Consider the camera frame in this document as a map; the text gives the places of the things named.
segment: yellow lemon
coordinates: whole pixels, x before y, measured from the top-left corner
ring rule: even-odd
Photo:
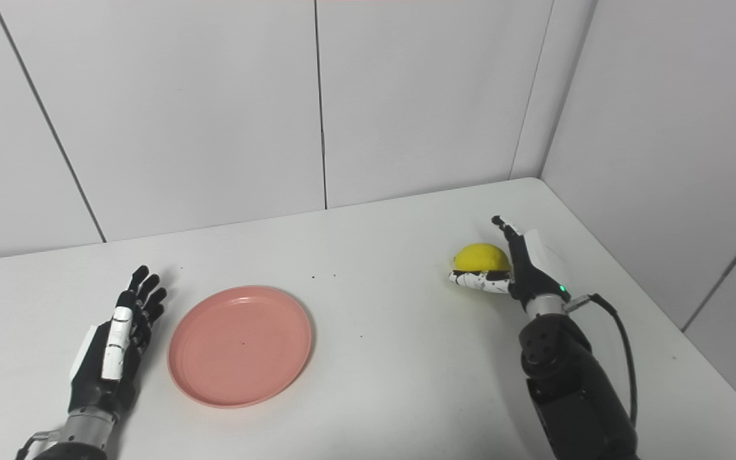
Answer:
[[[487,243],[467,245],[453,258],[453,264],[463,272],[511,269],[505,251]]]

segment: pink plate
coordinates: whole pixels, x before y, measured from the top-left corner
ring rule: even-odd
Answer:
[[[202,300],[181,320],[169,343],[169,373],[200,403],[248,406],[286,389],[311,344],[309,317],[289,295],[234,287]]]

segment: black cable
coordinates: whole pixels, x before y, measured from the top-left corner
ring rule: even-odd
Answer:
[[[618,316],[618,312],[614,306],[611,305],[601,294],[590,294],[590,300],[601,306],[611,317],[615,320],[615,325],[618,327],[618,331],[621,332],[621,340],[624,344],[624,352],[626,352],[626,367],[629,373],[629,420],[632,422],[632,426],[636,424],[638,419],[638,382],[634,375],[634,358],[632,358],[632,347],[629,344],[629,335],[626,334],[626,328],[621,321],[621,317]]]
[[[24,443],[24,447],[20,448],[15,453],[15,460],[24,460],[24,458],[27,458],[27,454],[30,453],[30,446],[33,445],[33,442],[36,440],[35,436],[30,436],[30,439],[27,440],[26,443]]]

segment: white table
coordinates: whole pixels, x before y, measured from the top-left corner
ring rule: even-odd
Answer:
[[[534,458],[552,453],[519,367],[520,305],[446,280],[471,242],[505,245],[489,219],[539,228],[630,333],[643,459],[736,459],[736,393],[538,180],[0,259],[0,458],[61,425],[88,325],[111,314],[139,264],[171,288],[120,436],[120,460]],[[262,404],[216,410],[183,396],[165,355],[178,320],[231,286],[276,286],[312,315],[306,369]],[[619,335],[573,314],[626,397]]]

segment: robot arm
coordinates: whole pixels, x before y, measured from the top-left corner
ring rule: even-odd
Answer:
[[[166,290],[155,292],[160,277],[141,266],[119,295],[110,321],[85,336],[71,371],[68,417],[59,433],[35,434],[17,454],[26,458],[33,440],[59,442],[37,460],[106,460],[105,448],[115,423],[135,402],[135,374],[152,338],[152,326],[164,313]]]
[[[615,309],[600,295],[572,300],[560,258],[541,244],[536,230],[519,233],[499,216],[493,224],[505,234],[513,271],[506,277],[507,292],[521,302],[531,321],[519,333],[521,363],[528,392],[558,460],[637,460],[634,430],[636,394],[632,417],[604,369],[592,355],[587,337],[568,313],[592,300],[616,318],[627,349],[630,377],[634,381],[629,341]],[[483,291],[488,273],[453,272],[456,284]]]

